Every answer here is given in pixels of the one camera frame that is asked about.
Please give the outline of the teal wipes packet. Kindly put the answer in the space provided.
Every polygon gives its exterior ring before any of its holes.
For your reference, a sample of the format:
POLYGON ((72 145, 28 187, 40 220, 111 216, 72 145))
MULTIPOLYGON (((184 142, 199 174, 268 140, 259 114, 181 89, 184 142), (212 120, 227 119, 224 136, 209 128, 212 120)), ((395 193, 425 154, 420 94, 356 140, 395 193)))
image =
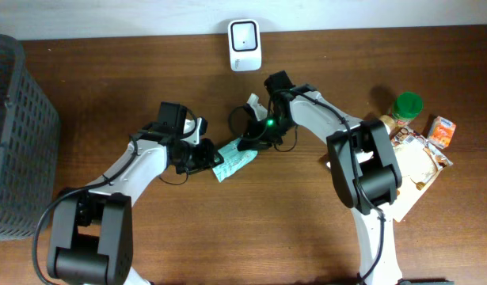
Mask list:
POLYGON ((219 149, 219 153, 222 155, 224 163, 212 169, 219 182, 222 182, 226 178, 235 174, 258 155, 257 150, 238 150, 238 144, 240 142, 240 139, 235 139, 219 149))

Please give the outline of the white cream tube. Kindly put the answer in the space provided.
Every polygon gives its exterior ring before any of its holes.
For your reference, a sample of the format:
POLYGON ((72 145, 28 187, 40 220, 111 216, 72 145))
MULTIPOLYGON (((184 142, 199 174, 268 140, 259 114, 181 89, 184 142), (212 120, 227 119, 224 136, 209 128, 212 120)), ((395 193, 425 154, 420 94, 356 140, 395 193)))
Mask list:
MULTIPOLYGON (((396 122, 388 115, 382 115, 379 117, 379 120, 383 122, 384 127, 386 129, 386 133, 389 135, 393 129, 396 128, 397 124, 396 122)), ((367 151, 359 151, 356 153, 356 158, 358 162, 365 162, 369 160, 372 157, 373 153, 372 152, 367 152, 367 151)))

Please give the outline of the green round item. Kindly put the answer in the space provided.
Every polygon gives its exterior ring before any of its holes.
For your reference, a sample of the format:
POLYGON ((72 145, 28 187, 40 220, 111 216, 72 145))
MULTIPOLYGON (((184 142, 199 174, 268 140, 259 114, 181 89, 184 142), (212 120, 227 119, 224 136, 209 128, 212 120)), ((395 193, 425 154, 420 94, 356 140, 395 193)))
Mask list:
POLYGON ((397 97, 390 108, 390 116, 399 127, 409 125, 423 110, 422 98, 413 92, 404 92, 397 97))

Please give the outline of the beige brown snack bag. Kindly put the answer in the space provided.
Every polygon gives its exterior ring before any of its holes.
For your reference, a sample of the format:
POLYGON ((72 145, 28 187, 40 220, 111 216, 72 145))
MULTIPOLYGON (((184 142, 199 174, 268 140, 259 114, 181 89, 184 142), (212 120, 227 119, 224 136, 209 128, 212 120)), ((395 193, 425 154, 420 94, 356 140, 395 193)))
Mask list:
POLYGON ((453 163, 423 135, 409 127, 401 128, 391 143, 402 175, 401 187, 391 210, 394 220, 400 222, 439 174, 453 163))

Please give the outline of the small orange white box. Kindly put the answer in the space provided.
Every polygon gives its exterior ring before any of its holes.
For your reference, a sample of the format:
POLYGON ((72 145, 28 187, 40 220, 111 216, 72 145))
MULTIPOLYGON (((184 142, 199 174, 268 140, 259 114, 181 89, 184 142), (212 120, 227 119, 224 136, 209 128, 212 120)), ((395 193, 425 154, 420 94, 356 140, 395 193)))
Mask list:
POLYGON ((455 129, 455 123, 442 116, 437 116, 432 122, 427 140, 436 147, 445 149, 450 145, 455 129))

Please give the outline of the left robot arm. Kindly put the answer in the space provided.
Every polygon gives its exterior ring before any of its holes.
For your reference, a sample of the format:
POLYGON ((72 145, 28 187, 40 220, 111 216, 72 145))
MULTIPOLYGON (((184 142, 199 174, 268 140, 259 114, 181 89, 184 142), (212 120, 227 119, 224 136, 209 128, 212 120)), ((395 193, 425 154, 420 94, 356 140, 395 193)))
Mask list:
POLYGON ((190 176, 224 159, 205 138, 207 121, 163 102, 158 118, 130 136, 127 149, 96 180, 65 188, 46 208, 52 217, 44 283, 146 284, 134 269, 132 209, 170 166, 190 176))

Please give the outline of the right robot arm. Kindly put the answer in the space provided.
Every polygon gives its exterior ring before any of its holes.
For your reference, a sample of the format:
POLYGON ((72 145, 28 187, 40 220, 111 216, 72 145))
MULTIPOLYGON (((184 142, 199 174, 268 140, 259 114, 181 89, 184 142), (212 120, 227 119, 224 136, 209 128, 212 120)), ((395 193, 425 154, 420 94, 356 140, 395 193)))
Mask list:
POLYGON ((342 112, 309 84, 294 85, 285 71, 264 81, 268 103, 251 94, 239 150, 279 146, 289 130, 304 127, 327 146, 329 171, 340 201, 351 211, 360 248, 360 284, 398 284, 394 228, 389 213, 402 184, 385 124, 342 112))

